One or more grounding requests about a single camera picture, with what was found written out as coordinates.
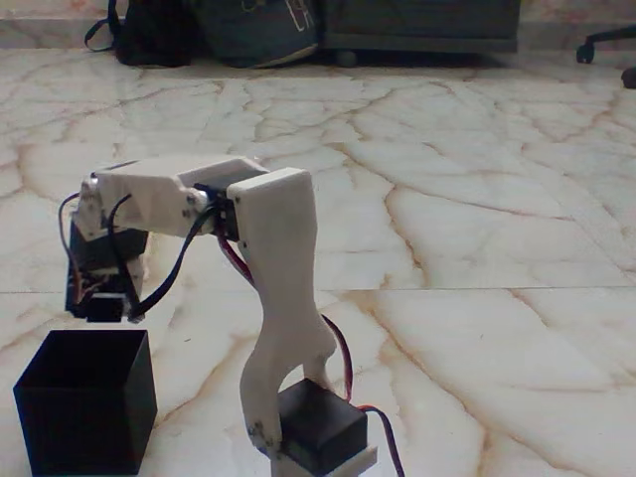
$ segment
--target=cable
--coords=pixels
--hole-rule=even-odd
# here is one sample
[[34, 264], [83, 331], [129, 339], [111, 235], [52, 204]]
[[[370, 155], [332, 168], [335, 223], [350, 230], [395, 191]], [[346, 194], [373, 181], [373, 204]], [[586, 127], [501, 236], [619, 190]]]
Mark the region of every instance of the cable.
[[119, 252], [119, 247], [117, 246], [117, 238], [115, 236], [115, 216], [117, 215], [117, 210], [130, 198], [131, 194], [128, 194], [125, 197], [122, 197], [117, 201], [115, 206], [110, 211], [110, 215], [108, 216], [107, 230], [108, 230], [108, 242], [110, 243], [110, 249], [112, 254], [115, 257], [115, 263], [117, 264], [117, 271], [123, 278], [124, 285], [124, 293], [128, 297], [128, 301], [130, 301], [131, 308], [135, 308], [139, 305], [139, 295], [137, 295], [137, 289], [135, 288], [135, 283], [132, 280], [132, 276], [130, 276], [130, 270], [128, 270], [128, 265], [125, 260], [121, 256]]
[[385, 427], [385, 435], [387, 436], [387, 444], [389, 445], [389, 452], [391, 453], [391, 459], [394, 462], [394, 467], [396, 468], [397, 477], [404, 477], [404, 469], [401, 466], [401, 460], [399, 459], [398, 445], [396, 443], [396, 437], [394, 436], [394, 430], [391, 426], [391, 421], [381, 410], [379, 410], [374, 405], [360, 405], [358, 409], [369, 413], [375, 412], [380, 416], [382, 420], [382, 424]]
[[[228, 243], [228, 241], [223, 238], [222, 232], [219, 232], [219, 245], [221, 246], [221, 250], [224, 252], [228, 260], [232, 263], [235, 269], [244, 276], [249, 283], [253, 285], [253, 280], [251, 277], [251, 272], [249, 271], [249, 266], [240, 258], [232, 246]], [[322, 315], [322, 319], [325, 321], [327, 326], [331, 329], [332, 333], [336, 336], [336, 340], [340, 346], [340, 350], [343, 355], [344, 367], [345, 367], [345, 399], [347, 402], [351, 401], [353, 394], [353, 379], [354, 379], [354, 370], [353, 370], [353, 360], [351, 357], [351, 350], [349, 349], [349, 345], [347, 344], [347, 340], [345, 335], [340, 331], [338, 326], [331, 321], [327, 316]], [[381, 410], [373, 405], [361, 405], [358, 407], [359, 410], [369, 413], [375, 412], [380, 416], [382, 420], [383, 426], [385, 428], [385, 435], [387, 436], [387, 444], [389, 445], [389, 452], [391, 453], [391, 459], [394, 463], [394, 468], [396, 469], [397, 477], [405, 477], [404, 469], [401, 465], [401, 460], [399, 458], [398, 445], [396, 443], [396, 437], [394, 435], [393, 427], [391, 426], [391, 421]]]
[[143, 315], [146, 314], [148, 310], [150, 310], [153, 306], [155, 306], [159, 300], [161, 300], [168, 290], [172, 287], [175, 280], [177, 279], [177, 275], [179, 274], [179, 270], [181, 269], [181, 264], [183, 263], [183, 259], [186, 255], [186, 251], [188, 251], [188, 247], [192, 240], [197, 236], [197, 234], [201, 231], [203, 225], [217, 212], [216, 208], [210, 207], [202, 211], [197, 219], [192, 224], [188, 235], [183, 243], [181, 248], [181, 252], [175, 262], [172, 270], [166, 277], [166, 279], [157, 287], [155, 291], [152, 292], [145, 300], [139, 303], [137, 306], [133, 306], [130, 310], [130, 316], [128, 317], [128, 321], [132, 323], [139, 323], [143, 320]]
[[235, 252], [233, 247], [230, 245], [228, 240], [224, 237], [223, 231], [217, 231], [217, 239], [219, 241], [219, 246], [221, 247], [221, 251], [226, 256], [228, 261], [232, 264], [235, 270], [242, 275], [242, 277], [247, 280], [252, 286], [254, 285], [253, 277], [251, 276], [251, 272], [249, 271], [249, 267], [247, 264], [239, 257], [239, 255]]
[[331, 328], [332, 333], [336, 335], [336, 340], [338, 340], [338, 344], [340, 345], [342, 359], [345, 363], [345, 400], [347, 402], [351, 402], [354, 386], [354, 365], [351, 358], [349, 345], [347, 345], [345, 335], [342, 333], [342, 331], [340, 331], [340, 328], [338, 328], [338, 326], [333, 321], [331, 321], [325, 315], [322, 315], [322, 319], [325, 320], [325, 323], [327, 323], [329, 328]]
[[66, 197], [60, 207], [58, 208], [58, 227], [60, 229], [60, 240], [62, 241], [62, 246], [64, 247], [65, 252], [67, 253], [67, 257], [69, 258], [69, 264], [71, 265], [71, 272], [73, 274], [73, 304], [78, 304], [83, 299], [83, 290], [82, 290], [82, 278], [80, 273], [80, 267], [78, 266], [78, 261], [76, 260], [71, 248], [67, 244], [67, 238], [64, 233], [64, 208], [70, 201], [74, 201], [80, 197], [80, 193], [71, 194]]

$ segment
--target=open box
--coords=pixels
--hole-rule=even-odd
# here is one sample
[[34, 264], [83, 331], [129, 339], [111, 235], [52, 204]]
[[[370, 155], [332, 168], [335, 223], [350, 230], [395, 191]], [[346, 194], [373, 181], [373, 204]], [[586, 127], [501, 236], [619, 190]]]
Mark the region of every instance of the open box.
[[33, 474], [137, 474], [157, 414], [148, 333], [52, 331], [14, 396]]

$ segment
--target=office chair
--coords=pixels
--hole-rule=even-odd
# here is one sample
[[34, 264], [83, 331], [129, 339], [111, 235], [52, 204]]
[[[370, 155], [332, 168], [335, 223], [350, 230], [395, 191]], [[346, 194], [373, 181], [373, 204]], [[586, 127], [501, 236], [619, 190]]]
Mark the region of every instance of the office chair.
[[[598, 33], [587, 37], [584, 45], [578, 47], [576, 51], [576, 60], [579, 63], [590, 64], [594, 61], [594, 45], [600, 42], [612, 42], [614, 40], [636, 39], [636, 25], [632, 27], [613, 30], [611, 32]], [[623, 82], [625, 87], [636, 89], [636, 67], [625, 70], [623, 73]]]

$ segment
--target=chair leg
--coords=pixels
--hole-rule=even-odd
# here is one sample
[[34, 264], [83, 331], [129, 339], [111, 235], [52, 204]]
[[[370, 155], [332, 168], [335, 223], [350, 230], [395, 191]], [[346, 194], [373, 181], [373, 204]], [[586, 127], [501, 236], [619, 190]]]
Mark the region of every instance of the chair leg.
[[579, 63], [587, 63], [588, 65], [594, 61], [595, 48], [594, 44], [600, 42], [612, 42], [614, 40], [636, 39], [636, 25], [611, 32], [597, 33], [587, 37], [584, 45], [578, 47], [576, 51], [576, 60]]
[[600, 42], [612, 42], [614, 40], [629, 40], [636, 38], [636, 26], [612, 30], [611, 32], [597, 33], [587, 37], [587, 44]]

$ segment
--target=wall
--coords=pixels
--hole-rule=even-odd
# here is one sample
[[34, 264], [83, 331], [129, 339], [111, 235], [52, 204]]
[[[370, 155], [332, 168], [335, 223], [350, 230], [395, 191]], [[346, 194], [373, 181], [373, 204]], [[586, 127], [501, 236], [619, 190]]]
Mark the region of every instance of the wall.
[[524, 0], [523, 19], [527, 22], [608, 23], [636, 21], [633, 0]]
[[[24, 18], [96, 18], [105, 14], [107, 0], [0, 0], [0, 16]], [[125, 12], [127, 0], [119, 0]], [[634, 0], [524, 0], [524, 21], [607, 23], [636, 21]]]
[[[0, 48], [75, 48], [95, 19], [104, 18], [108, 0], [0, 0]], [[118, 0], [124, 14], [129, 0]], [[522, 0], [522, 50], [572, 49], [591, 33], [636, 24], [636, 0]], [[102, 29], [93, 45], [110, 42]], [[634, 42], [603, 44], [633, 48]]]

